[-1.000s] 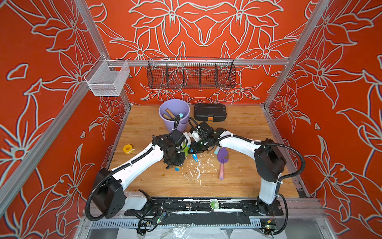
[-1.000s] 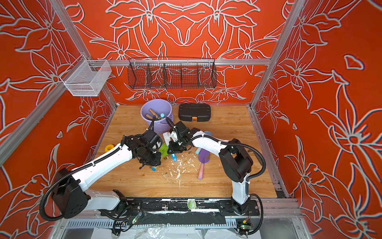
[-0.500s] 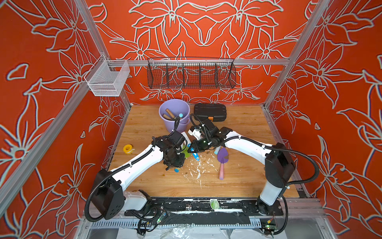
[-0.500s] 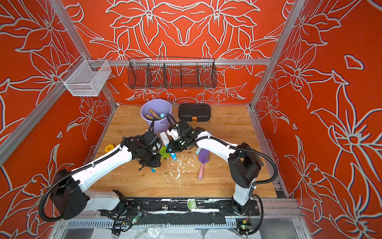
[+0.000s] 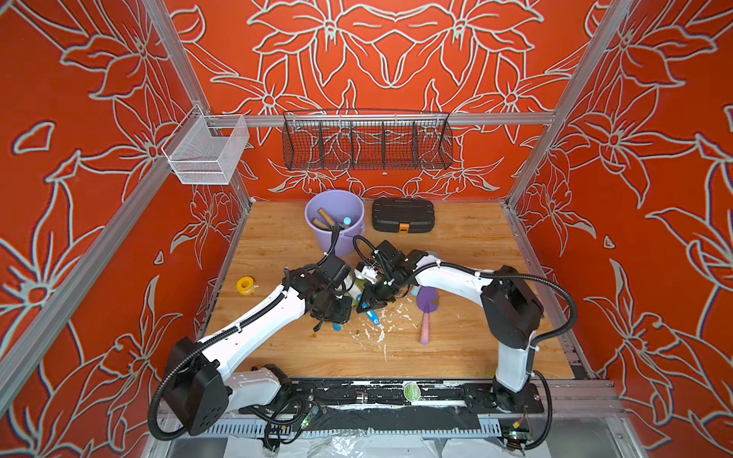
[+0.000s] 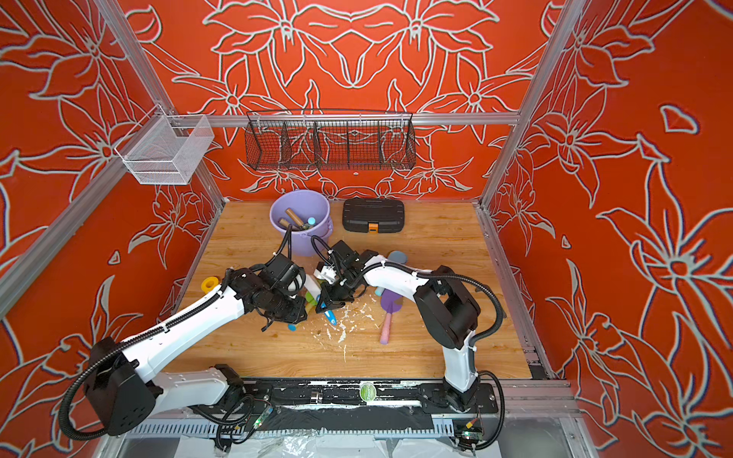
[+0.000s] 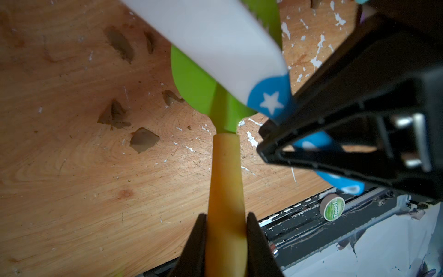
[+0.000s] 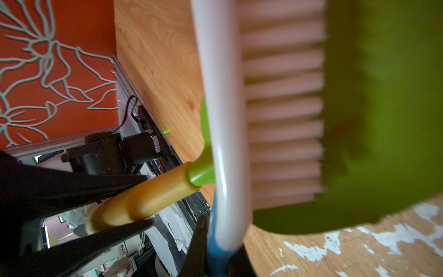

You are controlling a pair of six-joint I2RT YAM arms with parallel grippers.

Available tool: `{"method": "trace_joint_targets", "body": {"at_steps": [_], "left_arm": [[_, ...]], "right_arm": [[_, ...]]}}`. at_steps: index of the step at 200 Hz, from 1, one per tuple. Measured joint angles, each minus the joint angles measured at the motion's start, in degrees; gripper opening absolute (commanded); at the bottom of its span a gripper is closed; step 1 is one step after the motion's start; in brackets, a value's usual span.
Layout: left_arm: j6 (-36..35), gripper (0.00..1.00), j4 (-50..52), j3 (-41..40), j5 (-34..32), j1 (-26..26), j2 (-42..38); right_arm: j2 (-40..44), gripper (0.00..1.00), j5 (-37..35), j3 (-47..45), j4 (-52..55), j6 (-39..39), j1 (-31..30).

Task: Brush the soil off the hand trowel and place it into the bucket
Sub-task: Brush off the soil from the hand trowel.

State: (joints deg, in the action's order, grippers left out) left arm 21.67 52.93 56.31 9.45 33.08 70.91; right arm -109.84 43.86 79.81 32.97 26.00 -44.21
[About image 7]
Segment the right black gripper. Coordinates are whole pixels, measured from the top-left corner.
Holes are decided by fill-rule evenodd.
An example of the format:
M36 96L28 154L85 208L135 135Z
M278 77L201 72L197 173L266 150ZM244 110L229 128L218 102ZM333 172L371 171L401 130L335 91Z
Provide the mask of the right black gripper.
M443 198L443 3L361 1L352 34L269 119L257 152L268 164Z

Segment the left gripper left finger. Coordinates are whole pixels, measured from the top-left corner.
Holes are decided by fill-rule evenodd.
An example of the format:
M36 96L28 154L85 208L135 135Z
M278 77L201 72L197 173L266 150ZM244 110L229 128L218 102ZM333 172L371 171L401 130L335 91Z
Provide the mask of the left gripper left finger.
M204 277L207 215L199 214L170 277Z

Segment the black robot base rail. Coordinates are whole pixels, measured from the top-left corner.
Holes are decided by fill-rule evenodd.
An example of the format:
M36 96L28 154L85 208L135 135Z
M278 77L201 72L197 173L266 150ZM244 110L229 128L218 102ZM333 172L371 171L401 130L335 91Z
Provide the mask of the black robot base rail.
M322 199L330 194L344 198L342 215L332 222L320 214ZM369 188L360 196L332 188L287 207L262 220L260 228L280 270L317 254L333 244L353 241L369 226L408 209L411 196L387 188Z

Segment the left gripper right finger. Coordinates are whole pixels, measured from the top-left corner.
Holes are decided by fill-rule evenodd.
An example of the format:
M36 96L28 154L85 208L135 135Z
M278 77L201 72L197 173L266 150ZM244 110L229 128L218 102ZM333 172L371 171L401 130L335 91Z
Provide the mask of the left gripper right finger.
M248 277L284 277L254 213L246 221Z

